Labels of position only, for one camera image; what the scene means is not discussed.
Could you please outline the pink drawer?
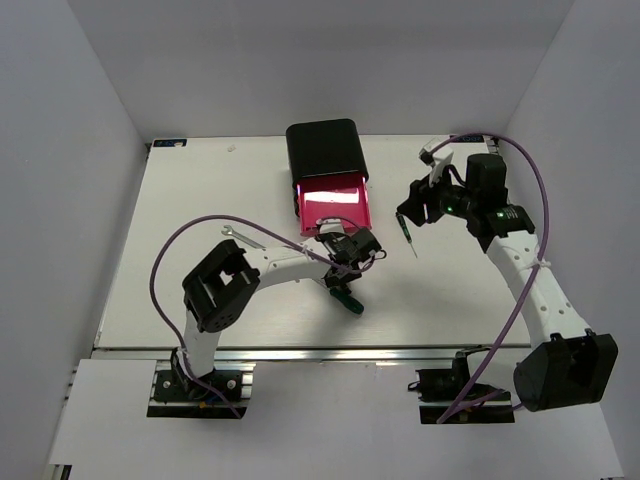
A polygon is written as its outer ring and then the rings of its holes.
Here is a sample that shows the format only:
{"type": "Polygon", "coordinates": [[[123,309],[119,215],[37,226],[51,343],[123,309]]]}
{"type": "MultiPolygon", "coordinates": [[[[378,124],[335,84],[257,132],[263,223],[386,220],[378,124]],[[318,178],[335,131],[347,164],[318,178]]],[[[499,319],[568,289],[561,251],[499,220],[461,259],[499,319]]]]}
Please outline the pink drawer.
{"type": "Polygon", "coordinates": [[[341,218],[347,232],[358,227],[371,228],[371,214],[366,186],[361,173],[343,173],[303,178],[295,187],[300,234],[314,236],[318,222],[341,218]]]}

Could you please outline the small black green screwdriver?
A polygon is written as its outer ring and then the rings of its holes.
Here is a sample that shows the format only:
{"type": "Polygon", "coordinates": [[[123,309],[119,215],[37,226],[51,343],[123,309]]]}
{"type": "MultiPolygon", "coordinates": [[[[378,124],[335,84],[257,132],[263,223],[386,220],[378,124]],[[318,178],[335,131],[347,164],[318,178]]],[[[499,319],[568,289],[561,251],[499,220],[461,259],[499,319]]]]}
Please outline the small black green screwdriver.
{"type": "Polygon", "coordinates": [[[325,277],[325,283],[331,292],[345,296],[350,296],[352,293],[349,287],[349,282],[344,276],[340,276],[338,274],[327,275],[325,277]]]}

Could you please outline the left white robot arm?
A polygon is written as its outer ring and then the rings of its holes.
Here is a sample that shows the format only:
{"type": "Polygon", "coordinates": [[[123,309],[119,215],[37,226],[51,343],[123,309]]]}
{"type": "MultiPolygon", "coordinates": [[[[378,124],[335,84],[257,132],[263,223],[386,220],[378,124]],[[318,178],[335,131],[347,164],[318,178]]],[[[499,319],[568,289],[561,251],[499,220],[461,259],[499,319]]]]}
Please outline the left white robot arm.
{"type": "Polygon", "coordinates": [[[236,321],[258,291],[279,284],[312,280],[360,314],[350,283],[362,277],[385,251],[366,228],[352,234],[328,230],[301,243],[244,249],[233,239],[220,242],[183,280],[187,324],[187,365],[177,387],[199,399],[211,387],[211,372],[221,332],[236,321]]]}

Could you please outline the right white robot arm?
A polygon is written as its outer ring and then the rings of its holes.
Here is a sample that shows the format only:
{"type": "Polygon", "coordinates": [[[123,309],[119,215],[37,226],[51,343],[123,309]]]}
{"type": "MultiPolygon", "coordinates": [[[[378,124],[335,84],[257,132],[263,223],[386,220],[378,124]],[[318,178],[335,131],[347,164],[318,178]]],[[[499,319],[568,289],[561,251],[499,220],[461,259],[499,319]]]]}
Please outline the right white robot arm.
{"type": "Polygon", "coordinates": [[[597,334],[571,306],[550,265],[538,259],[542,247],[523,207],[509,203],[507,168],[497,154],[473,154],[466,177],[453,153],[423,151],[429,174],[415,180],[397,209],[416,226],[445,215],[465,220],[503,276],[525,321],[532,351],[514,369],[516,393],[532,412],[599,402],[612,373],[618,347],[609,334],[597,334]]]}

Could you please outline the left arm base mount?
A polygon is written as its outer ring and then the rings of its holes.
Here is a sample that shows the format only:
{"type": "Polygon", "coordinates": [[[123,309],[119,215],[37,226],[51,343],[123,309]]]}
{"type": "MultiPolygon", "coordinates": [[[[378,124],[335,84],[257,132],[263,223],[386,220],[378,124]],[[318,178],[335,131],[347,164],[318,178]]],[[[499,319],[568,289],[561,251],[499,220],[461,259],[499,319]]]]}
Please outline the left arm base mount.
{"type": "Polygon", "coordinates": [[[214,370],[197,383],[180,369],[159,365],[152,381],[147,417],[240,420],[247,411],[251,386],[252,374],[247,370],[214,370]]]}

